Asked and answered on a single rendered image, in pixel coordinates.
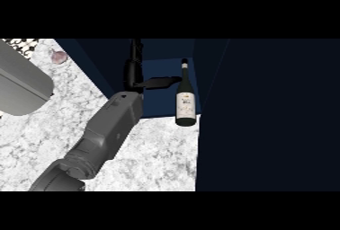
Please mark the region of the dark blue cabinet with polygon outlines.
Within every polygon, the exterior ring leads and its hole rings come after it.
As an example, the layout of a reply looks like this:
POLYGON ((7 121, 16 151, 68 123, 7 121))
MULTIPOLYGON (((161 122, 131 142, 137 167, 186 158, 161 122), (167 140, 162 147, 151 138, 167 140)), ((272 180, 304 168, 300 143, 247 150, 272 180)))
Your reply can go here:
MULTIPOLYGON (((130 39, 57 39, 87 78, 102 94, 111 97, 124 89, 124 62, 130 58, 130 39)), ((146 79, 179 76, 180 60, 189 61, 189 81, 195 106, 202 107, 214 82, 226 39, 143 39, 142 72, 146 79)), ((176 87, 143 92, 143 116, 176 115, 176 87)))

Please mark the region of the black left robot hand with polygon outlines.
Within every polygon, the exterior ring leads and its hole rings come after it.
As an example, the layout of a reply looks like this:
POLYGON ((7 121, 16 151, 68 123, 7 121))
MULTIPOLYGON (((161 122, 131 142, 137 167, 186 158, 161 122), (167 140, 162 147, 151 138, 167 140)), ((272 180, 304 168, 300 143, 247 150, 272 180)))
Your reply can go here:
POLYGON ((182 81, 180 76, 152 77, 143 80, 142 74, 142 49, 140 39, 131 39, 130 58, 124 62, 124 89, 128 92, 143 93, 143 90, 158 90, 168 88, 182 81))

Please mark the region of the black and white patterned object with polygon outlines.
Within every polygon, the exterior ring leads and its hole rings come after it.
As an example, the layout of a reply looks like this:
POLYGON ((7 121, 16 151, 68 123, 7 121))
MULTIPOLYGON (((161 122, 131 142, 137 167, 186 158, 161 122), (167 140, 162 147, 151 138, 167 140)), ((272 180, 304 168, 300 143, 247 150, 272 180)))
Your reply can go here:
POLYGON ((3 42, 29 59, 38 44, 38 39, 3 39, 3 42))

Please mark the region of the dark green wine bottle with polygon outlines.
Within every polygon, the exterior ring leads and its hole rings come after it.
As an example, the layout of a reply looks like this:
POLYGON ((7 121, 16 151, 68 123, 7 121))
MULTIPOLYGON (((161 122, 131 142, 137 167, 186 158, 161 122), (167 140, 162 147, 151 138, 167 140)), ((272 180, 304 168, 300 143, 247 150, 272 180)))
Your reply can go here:
POLYGON ((195 94, 189 82, 189 61, 182 59, 182 81, 176 89, 176 124, 189 127, 196 123, 195 94))

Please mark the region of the pinkish garlic bulb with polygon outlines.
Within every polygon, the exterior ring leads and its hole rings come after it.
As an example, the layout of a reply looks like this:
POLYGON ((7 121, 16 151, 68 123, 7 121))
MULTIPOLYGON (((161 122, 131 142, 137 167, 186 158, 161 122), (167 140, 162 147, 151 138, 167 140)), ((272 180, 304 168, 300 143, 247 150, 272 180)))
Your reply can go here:
POLYGON ((68 54, 63 51, 54 51, 51 54, 51 63, 59 65, 68 60, 68 54))

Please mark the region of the grey rounded appliance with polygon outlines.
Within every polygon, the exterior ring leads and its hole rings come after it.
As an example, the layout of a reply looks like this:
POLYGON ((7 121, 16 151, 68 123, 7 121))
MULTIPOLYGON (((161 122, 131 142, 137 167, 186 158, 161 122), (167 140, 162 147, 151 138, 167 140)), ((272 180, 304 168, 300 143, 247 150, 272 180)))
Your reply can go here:
POLYGON ((53 89, 50 76, 0 40, 0 111, 13 116, 35 112, 53 89))

